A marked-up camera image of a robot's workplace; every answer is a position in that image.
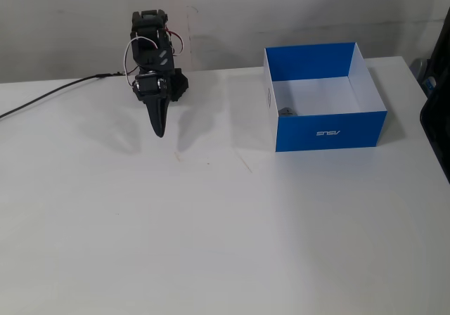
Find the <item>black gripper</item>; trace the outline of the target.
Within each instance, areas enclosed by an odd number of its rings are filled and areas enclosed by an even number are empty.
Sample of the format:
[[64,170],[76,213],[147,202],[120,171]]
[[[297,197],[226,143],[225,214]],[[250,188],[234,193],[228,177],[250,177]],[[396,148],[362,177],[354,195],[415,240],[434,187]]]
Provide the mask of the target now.
[[[169,77],[158,73],[137,75],[134,80],[134,93],[140,101],[145,101],[153,131],[156,136],[162,138],[165,135],[170,103],[168,98],[171,95]],[[152,98],[163,98],[161,105],[160,100],[150,100]]]

